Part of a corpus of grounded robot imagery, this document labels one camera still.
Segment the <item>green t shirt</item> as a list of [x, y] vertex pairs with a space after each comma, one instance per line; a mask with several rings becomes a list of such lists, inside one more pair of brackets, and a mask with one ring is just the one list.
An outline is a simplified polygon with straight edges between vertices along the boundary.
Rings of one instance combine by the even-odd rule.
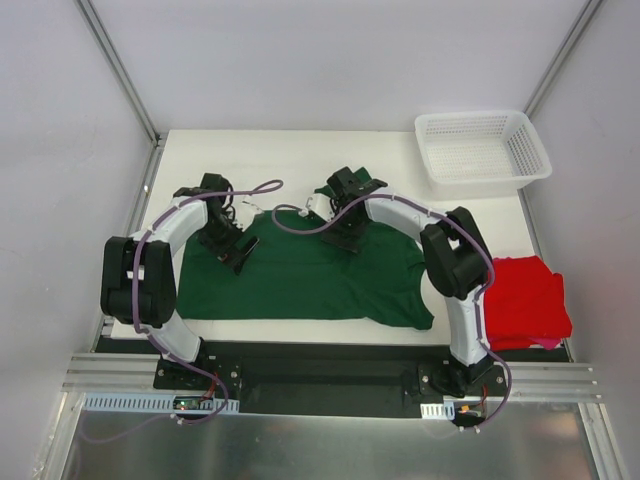
[[260, 215], [248, 230], [259, 240], [235, 274], [196, 237], [184, 249], [177, 312], [191, 320], [347, 320], [368, 318], [427, 331], [423, 253], [417, 243], [380, 223], [367, 226], [352, 253], [318, 235], [285, 232]]

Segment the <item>white plastic basket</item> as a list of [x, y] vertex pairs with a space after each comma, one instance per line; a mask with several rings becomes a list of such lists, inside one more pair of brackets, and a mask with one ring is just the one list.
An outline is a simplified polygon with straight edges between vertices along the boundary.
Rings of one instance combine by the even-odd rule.
[[436, 198], [510, 196], [552, 174], [534, 125], [520, 111], [423, 114], [414, 128], [429, 191]]

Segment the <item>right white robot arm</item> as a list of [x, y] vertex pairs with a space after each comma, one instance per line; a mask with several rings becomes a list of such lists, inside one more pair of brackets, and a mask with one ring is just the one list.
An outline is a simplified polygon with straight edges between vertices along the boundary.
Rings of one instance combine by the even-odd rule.
[[332, 174], [306, 208], [329, 223], [323, 240], [352, 252], [374, 222], [420, 244], [427, 277], [445, 298], [450, 325], [448, 363], [432, 374], [430, 384], [458, 398], [481, 388], [493, 366], [484, 315], [493, 264], [470, 211], [437, 211], [396, 194], [379, 179], [363, 180], [348, 167]]

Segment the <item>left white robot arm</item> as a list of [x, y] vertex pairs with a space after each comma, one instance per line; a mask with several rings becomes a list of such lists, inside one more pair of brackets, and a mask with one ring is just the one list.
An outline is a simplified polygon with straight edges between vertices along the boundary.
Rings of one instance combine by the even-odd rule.
[[180, 361], [176, 374], [189, 388], [205, 386], [212, 366], [201, 358], [202, 340], [177, 312], [174, 256], [195, 238], [238, 275], [259, 243], [256, 236], [242, 238], [261, 214], [250, 193], [236, 193], [225, 177], [206, 173], [199, 186], [178, 189], [147, 227], [105, 244], [103, 313], [146, 336], [165, 359]]

